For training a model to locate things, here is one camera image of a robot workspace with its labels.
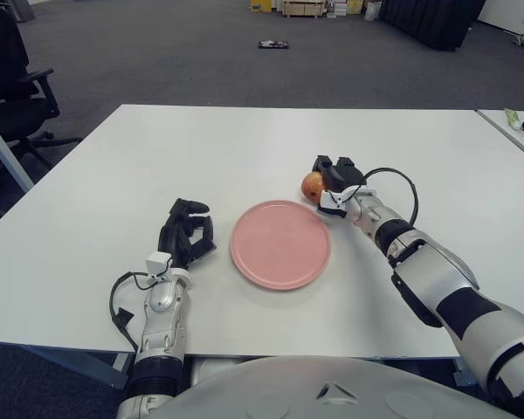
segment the silver arm segment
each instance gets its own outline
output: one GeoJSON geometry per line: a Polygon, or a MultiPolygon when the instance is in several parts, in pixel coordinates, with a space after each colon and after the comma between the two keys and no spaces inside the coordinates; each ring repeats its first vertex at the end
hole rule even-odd
{"type": "Polygon", "coordinates": [[[146,324],[136,353],[128,396],[117,419],[140,419],[178,393],[186,346],[186,316],[191,276],[171,268],[171,255],[155,251],[147,260],[149,282],[155,284],[144,302],[146,324]]]}
{"type": "Polygon", "coordinates": [[[372,189],[325,191],[321,207],[346,218],[383,252],[392,282],[427,325],[443,326],[481,387],[505,409],[524,407],[524,315],[479,293],[458,257],[384,206],[372,189]]]}

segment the pink plate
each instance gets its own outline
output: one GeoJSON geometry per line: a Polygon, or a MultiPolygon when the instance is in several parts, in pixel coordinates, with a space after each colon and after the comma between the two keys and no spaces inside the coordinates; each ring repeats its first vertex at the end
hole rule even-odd
{"type": "Polygon", "coordinates": [[[231,255],[255,284],[292,290],[322,273],[330,256],[330,238],[310,209],[291,201],[270,201],[238,219],[231,235],[231,255]]]}

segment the wire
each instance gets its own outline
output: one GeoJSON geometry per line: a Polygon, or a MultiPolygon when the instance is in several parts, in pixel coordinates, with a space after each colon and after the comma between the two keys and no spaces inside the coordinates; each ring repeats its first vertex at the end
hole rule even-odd
{"type": "Polygon", "coordinates": [[[119,308],[119,314],[116,314],[114,312],[114,305],[113,305],[114,294],[116,293],[117,288],[121,286],[121,284],[129,278],[133,278],[136,287],[138,287],[138,289],[142,291],[149,290],[153,288],[154,286],[156,286],[157,284],[159,284],[159,281],[157,281],[157,282],[154,282],[150,286],[146,286],[146,287],[140,286],[140,284],[138,284],[138,278],[136,277],[136,275],[141,276],[141,277],[149,276],[146,272],[126,272],[124,275],[122,275],[120,278],[118,278],[114,282],[113,287],[111,288],[111,295],[108,299],[108,310],[111,313],[111,320],[113,321],[114,325],[119,330],[119,332],[121,332],[122,336],[124,336],[126,340],[130,342],[130,345],[132,345],[132,348],[134,349],[134,351],[138,350],[138,344],[134,341],[134,339],[132,339],[132,336],[130,336],[130,333],[128,333],[128,330],[126,329],[127,322],[125,322],[124,319],[121,317],[120,308],[119,308]]]}
{"type": "Polygon", "coordinates": [[[133,273],[132,277],[134,278],[134,283],[136,284],[136,288],[138,288],[141,291],[151,290],[154,286],[156,286],[157,284],[161,282],[161,281],[155,281],[152,285],[143,287],[143,286],[140,286],[140,284],[138,284],[138,278],[136,277],[136,275],[140,275],[141,277],[148,277],[149,275],[145,272],[132,272],[132,273],[133,273]]]}
{"type": "Polygon", "coordinates": [[[400,175],[402,178],[404,178],[406,181],[408,181],[408,183],[410,184],[411,193],[413,194],[413,211],[411,212],[410,224],[413,225],[414,222],[416,222],[416,220],[417,220],[417,213],[419,211],[419,198],[417,197],[416,185],[411,181],[411,179],[406,174],[402,173],[400,170],[397,170],[395,168],[374,168],[374,169],[370,170],[369,172],[367,172],[363,176],[363,178],[361,179],[361,184],[357,187],[357,189],[349,196],[349,198],[345,199],[341,203],[346,203],[351,198],[353,198],[355,196],[355,194],[357,193],[357,191],[361,188],[361,186],[363,186],[362,184],[363,184],[364,181],[369,179],[372,175],[375,175],[375,174],[381,173],[381,172],[396,173],[397,175],[400,175]]]}

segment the white wall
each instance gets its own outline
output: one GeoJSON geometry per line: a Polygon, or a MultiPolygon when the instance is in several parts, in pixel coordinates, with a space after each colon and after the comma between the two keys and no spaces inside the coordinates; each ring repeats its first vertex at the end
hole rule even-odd
{"type": "Polygon", "coordinates": [[[524,0],[487,0],[479,20],[516,33],[524,33],[524,0]]]}

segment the chair armrest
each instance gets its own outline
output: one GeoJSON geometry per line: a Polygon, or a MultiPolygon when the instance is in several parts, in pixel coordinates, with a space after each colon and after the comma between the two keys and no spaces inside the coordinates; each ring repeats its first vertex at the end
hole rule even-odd
{"type": "Polygon", "coordinates": [[[53,69],[47,68],[46,70],[42,70],[40,72],[29,72],[25,74],[22,78],[18,79],[18,83],[29,83],[31,81],[39,81],[41,79],[46,79],[46,76],[49,74],[52,74],[54,72],[53,69]]]}
{"type": "Polygon", "coordinates": [[[57,117],[60,115],[59,111],[59,104],[56,101],[56,98],[54,97],[54,93],[52,93],[52,89],[49,85],[49,80],[47,79],[47,76],[54,72],[53,69],[47,68],[46,70],[43,70],[41,72],[29,72],[25,74],[21,79],[19,79],[18,83],[32,83],[34,81],[37,81],[39,85],[41,86],[41,90],[45,94],[46,101],[48,102],[49,106],[51,107],[51,118],[57,117]]]}

